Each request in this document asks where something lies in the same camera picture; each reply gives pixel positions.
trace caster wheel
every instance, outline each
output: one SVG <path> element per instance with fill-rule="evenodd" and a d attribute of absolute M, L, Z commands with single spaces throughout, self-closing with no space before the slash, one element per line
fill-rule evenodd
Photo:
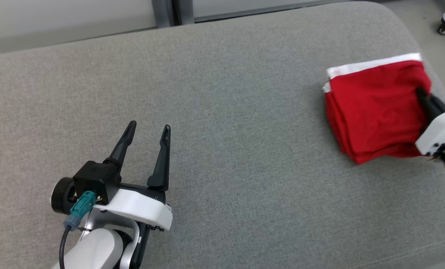
<path fill-rule="evenodd" d="M 440 25 L 440 27 L 438 27 L 438 31 L 439 34 L 441 35 L 445 35 L 445 26 L 444 25 Z"/>

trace cable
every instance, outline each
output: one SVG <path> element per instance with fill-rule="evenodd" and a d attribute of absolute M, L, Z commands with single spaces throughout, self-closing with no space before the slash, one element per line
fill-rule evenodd
<path fill-rule="evenodd" d="M 65 243 L 67 241 L 68 233 L 70 232 L 70 226 L 67 226 L 60 243 L 60 269 L 65 269 Z"/>

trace cloth fold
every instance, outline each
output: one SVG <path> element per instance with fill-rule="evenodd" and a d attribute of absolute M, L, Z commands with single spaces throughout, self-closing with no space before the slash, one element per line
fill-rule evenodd
<path fill-rule="evenodd" d="M 420 53 L 327 70 L 328 121 L 343 153 L 357 164 L 382 155 L 415 157 L 425 123 L 415 89 L 430 93 Z"/>

